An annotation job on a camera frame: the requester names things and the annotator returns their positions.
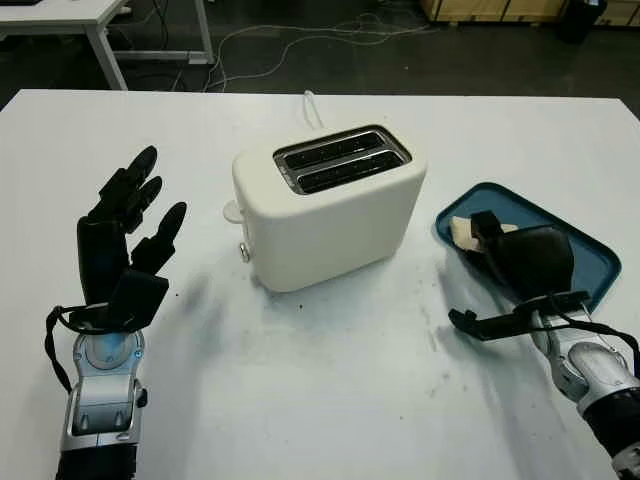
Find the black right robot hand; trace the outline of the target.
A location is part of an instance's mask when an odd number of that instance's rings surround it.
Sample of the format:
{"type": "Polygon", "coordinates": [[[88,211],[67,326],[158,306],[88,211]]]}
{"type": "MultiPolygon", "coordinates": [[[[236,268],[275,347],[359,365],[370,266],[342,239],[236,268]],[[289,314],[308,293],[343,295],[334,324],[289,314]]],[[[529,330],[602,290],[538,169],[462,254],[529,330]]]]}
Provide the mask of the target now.
{"type": "Polygon", "coordinates": [[[450,221],[454,246],[472,266],[520,302],[572,289],[575,266],[568,236],[553,225],[521,228],[485,210],[450,221]]]}

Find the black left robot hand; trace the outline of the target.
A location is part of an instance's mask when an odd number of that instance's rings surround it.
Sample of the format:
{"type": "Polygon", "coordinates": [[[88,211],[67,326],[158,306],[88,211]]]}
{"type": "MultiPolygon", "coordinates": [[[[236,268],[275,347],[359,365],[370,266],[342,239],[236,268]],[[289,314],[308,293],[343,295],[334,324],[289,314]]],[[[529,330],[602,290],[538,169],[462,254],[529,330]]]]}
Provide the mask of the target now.
{"type": "Polygon", "coordinates": [[[152,174],[157,157],[151,145],[117,169],[99,190],[95,206],[77,222],[80,280],[90,305],[119,296],[158,297],[168,289],[168,281],[158,273],[176,252],[187,204],[171,206],[156,233],[142,238],[132,250],[126,239],[140,227],[163,187],[162,178],[152,174]]]}

